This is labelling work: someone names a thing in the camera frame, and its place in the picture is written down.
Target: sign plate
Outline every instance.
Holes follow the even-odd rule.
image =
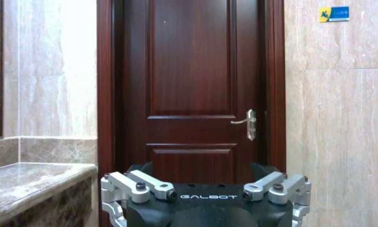
[[[320,21],[321,23],[349,21],[349,7],[325,7],[320,9]]]

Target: silver door handle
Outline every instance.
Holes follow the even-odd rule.
[[[256,131],[257,131],[257,112],[255,110],[248,110],[247,118],[239,122],[231,122],[232,124],[243,124],[247,123],[247,135],[251,141],[255,140]]]

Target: silver metal bracket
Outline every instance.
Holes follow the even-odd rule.
[[[275,184],[284,182],[284,174],[273,172],[255,183],[244,185],[244,199],[247,201],[260,201],[264,198],[265,192]]]
[[[165,201],[176,200],[177,193],[172,183],[160,181],[140,170],[131,171],[128,178],[136,182],[144,182],[157,199]]]
[[[312,183],[303,175],[295,175],[281,185],[269,189],[269,201],[276,204],[293,203],[293,227],[301,227],[303,218],[311,209]]]
[[[115,227],[127,227],[127,219],[123,207],[117,201],[132,198],[135,203],[144,203],[151,198],[151,189],[137,183],[119,172],[111,173],[101,178],[101,206],[109,213],[111,224]]]

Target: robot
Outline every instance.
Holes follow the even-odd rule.
[[[252,164],[248,184],[172,184],[153,164],[101,178],[103,210],[113,227],[301,227],[311,209],[308,177]]]

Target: galbot logo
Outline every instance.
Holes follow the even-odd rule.
[[[237,195],[209,195],[209,196],[203,196],[203,195],[181,195],[181,199],[199,199],[199,200],[228,200],[228,199],[236,199],[239,197]]]

